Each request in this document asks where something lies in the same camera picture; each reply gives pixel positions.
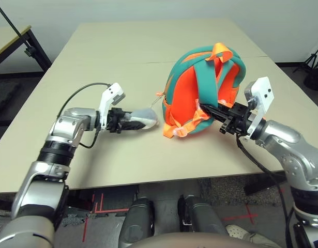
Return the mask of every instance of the backpack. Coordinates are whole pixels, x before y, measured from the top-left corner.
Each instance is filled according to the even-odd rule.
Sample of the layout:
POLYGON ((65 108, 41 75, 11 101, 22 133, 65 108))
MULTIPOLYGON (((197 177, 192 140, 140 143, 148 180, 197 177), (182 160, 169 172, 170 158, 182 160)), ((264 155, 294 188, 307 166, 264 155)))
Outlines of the backpack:
POLYGON ((200 108, 218 103, 232 107, 246 68, 239 55, 222 43, 184 54, 172 68, 163 95, 163 135, 185 137, 214 121, 200 108))

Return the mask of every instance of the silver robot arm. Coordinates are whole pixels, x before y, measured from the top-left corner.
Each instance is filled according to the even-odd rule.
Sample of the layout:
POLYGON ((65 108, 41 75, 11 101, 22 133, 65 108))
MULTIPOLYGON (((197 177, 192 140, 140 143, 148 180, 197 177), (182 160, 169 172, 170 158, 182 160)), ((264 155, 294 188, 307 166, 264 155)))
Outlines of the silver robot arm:
POLYGON ((115 105, 123 97, 121 87, 115 83, 103 93, 98 111, 70 108, 57 118, 16 194, 12 204, 12 221, 0 232, 0 248, 53 247, 54 233, 67 206, 69 188, 65 180, 74 152, 83 133, 94 128, 106 130, 108 118, 114 118, 116 125, 121 126, 117 120, 123 117, 124 112, 117 109, 119 118, 114 113, 108 117, 108 113, 110 104, 115 105))
POLYGON ((296 130, 273 120, 266 122, 255 142, 285 171, 300 221, 294 225, 299 247, 318 247, 318 149, 296 130))
POLYGON ((223 123, 220 132, 255 140, 281 163, 294 199, 299 222, 294 225, 301 248, 318 247, 318 149, 296 130, 263 116, 274 99, 269 78, 261 77, 245 89, 248 106, 200 104, 209 116, 223 123), (250 110, 257 109, 255 115, 250 110))

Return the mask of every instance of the table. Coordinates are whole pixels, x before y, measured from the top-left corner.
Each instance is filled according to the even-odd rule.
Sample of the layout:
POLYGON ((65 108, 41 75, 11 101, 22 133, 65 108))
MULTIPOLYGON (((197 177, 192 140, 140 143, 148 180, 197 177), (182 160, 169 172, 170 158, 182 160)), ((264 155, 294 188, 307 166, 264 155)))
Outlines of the table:
MULTIPOLYGON (((43 71, 47 71, 52 63, 31 31, 31 26, 19 28, 18 31, 36 49, 36 56, 34 58, 43 71)), ((23 40, 20 39, 11 27, 0 27, 0 63, 22 44, 23 40)))
MULTIPOLYGON (((266 117, 299 130, 318 148, 318 107, 235 24, 226 19, 81 24, 47 71, 0 140, 0 192, 17 191, 36 159, 64 101, 81 86, 119 82, 126 98, 118 104, 133 111, 150 106, 162 91, 168 74, 190 49, 224 42, 235 49, 247 67, 237 101, 245 104, 244 87, 268 76, 275 100, 266 117)), ((67 107, 99 106, 105 87, 90 87, 67 107)), ((259 173, 235 144, 219 132, 220 123, 196 135, 168 139, 160 126, 151 131, 100 133, 94 148, 78 147, 67 183, 71 189, 106 187, 259 173)), ((82 142, 90 144, 94 133, 82 142)), ((246 148, 272 171, 280 163, 253 141, 246 148)))

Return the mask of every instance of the black table leg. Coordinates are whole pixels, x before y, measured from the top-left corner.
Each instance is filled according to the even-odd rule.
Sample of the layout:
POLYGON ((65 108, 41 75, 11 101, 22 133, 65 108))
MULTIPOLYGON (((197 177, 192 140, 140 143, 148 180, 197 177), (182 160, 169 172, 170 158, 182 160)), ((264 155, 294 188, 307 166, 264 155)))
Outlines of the black table leg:
POLYGON ((52 62, 47 57, 45 51, 39 44, 38 40, 36 39, 31 29, 29 29, 29 31, 27 31, 26 34, 29 36, 27 41, 29 42, 31 46, 33 46, 36 49, 36 52, 34 54, 34 59, 37 61, 37 63, 43 69, 43 71, 46 72, 51 67, 52 62))
MULTIPOLYGON (((286 181, 285 172, 275 172, 279 176, 273 175, 277 183, 283 183, 286 181)), ((246 195, 252 195, 275 186, 273 180, 266 174, 258 174, 258 181, 255 183, 248 184, 244 187, 246 195)))

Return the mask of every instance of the black cable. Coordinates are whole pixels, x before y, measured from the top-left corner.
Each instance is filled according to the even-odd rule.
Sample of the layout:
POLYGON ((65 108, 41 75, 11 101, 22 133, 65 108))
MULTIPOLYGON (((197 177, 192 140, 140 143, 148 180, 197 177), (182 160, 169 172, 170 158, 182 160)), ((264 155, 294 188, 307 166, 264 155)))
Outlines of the black cable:
MULTIPOLYGON (((65 101, 64 105, 62 105, 62 107, 60 108, 59 113, 57 114, 57 118, 60 117, 62 111, 64 110, 64 108, 66 107, 66 105, 68 104, 68 102, 69 102, 75 95, 77 95, 80 91, 86 89, 87 87, 94 86, 94 85, 105 85, 105 86, 107 86, 107 88, 109 88, 109 87, 111 86, 110 84, 106 84, 106 83, 92 83, 92 84, 87 84, 87 85, 83 86, 82 88, 79 88, 78 90, 76 90, 76 91, 65 101)), ((93 141, 92 141, 92 144, 91 144, 91 145, 87 146, 87 145, 84 145, 83 143, 80 142, 80 146, 83 146, 83 147, 88 148, 88 149, 92 148, 92 147, 94 146, 96 140, 97 140, 97 137, 98 137, 98 134, 99 134, 99 132, 100 132, 100 129, 101 129, 101 126, 100 126, 100 124, 99 124, 98 126, 96 126, 96 133, 95 133, 95 136, 94 136, 94 138, 93 138, 93 141)))
POLYGON ((264 173, 266 173, 270 178, 271 180, 274 182, 277 190, 278 190, 278 193, 279 193, 279 196, 281 198, 281 201, 282 201, 282 207, 283 207, 283 211, 284 211, 284 217, 285 217, 285 223, 287 222, 287 211, 286 211, 286 204, 285 204, 285 200, 284 200, 284 197, 283 197, 283 194, 282 194, 282 191, 281 191, 281 187, 279 186, 278 182, 275 180, 274 178, 274 175, 273 175, 273 172, 271 172, 270 170, 268 170, 266 167, 264 167, 258 160, 255 159, 255 157, 253 157, 247 150, 246 148, 243 146, 243 144, 241 143, 241 141, 239 140, 239 138, 241 137, 242 135, 237 135, 237 146, 241 149, 241 151, 245 154, 245 156, 247 158, 249 158, 249 160, 251 160, 254 164, 256 164, 256 166, 262 170, 264 173))
POLYGON ((83 86, 82 88, 79 88, 78 90, 76 90, 64 103, 64 105, 62 105, 59 113, 57 114, 56 118, 59 118, 59 116, 61 115, 62 111, 64 110, 65 106, 68 104, 68 102, 75 96, 77 95, 80 91, 84 90, 87 87, 93 86, 93 85, 105 85, 107 86, 107 88, 109 88, 111 85, 110 84, 106 84, 106 83, 92 83, 92 84, 87 84, 85 86, 83 86))
POLYGON ((91 144, 91 145, 87 146, 87 145, 84 145, 83 143, 80 143, 80 145, 83 146, 83 147, 85 147, 85 148, 87 148, 87 149, 92 148, 92 147, 95 145, 95 143, 96 143, 96 140, 97 140, 98 134, 99 134, 99 132, 100 132, 100 129, 101 129, 101 126, 100 126, 100 125, 99 125, 98 127, 96 127, 95 137, 93 138, 93 141, 92 141, 92 144, 91 144))
POLYGON ((293 248, 292 247, 292 240, 291 240, 291 234, 290 234, 290 229, 288 228, 289 226, 289 222, 291 220, 291 216, 292 213, 290 212, 289 215, 287 214, 286 211, 286 204, 285 204, 285 200, 284 200, 284 196, 283 193, 281 191, 281 187, 279 186, 278 182, 275 180, 274 175, 275 173, 271 172, 270 170, 268 170, 266 167, 264 167, 258 160, 256 160, 255 157, 253 157, 247 150, 246 148, 243 146, 243 144, 241 143, 241 141, 239 140, 240 137, 242 137, 244 135, 237 135, 236 137, 236 141, 237 141, 237 146, 241 149, 241 151, 245 154, 245 156, 247 158, 249 158, 254 164, 256 164, 256 166, 262 170, 264 173, 266 173, 269 178, 274 182, 278 193, 279 193, 279 197, 281 199, 282 202, 282 208, 283 208, 283 212, 284 212, 284 218, 285 218, 285 241, 286 241, 286 247, 287 248, 293 248))
POLYGON ((26 45, 27 48, 31 48, 31 46, 28 44, 28 42, 24 39, 24 37, 20 34, 20 32, 17 30, 17 28, 14 26, 14 24, 11 22, 11 20, 8 18, 8 16, 4 13, 4 11, 0 7, 0 14, 5 18, 5 20, 8 22, 8 24, 11 26, 11 28, 15 31, 15 33, 19 36, 19 38, 23 41, 23 43, 26 45))
POLYGON ((292 207, 290 212, 289 212, 289 216, 287 217, 287 222, 285 225, 285 241, 286 241, 287 248, 293 248, 292 240, 291 240, 291 233, 290 233, 290 221, 291 221, 293 212, 294 212, 294 208, 292 207))

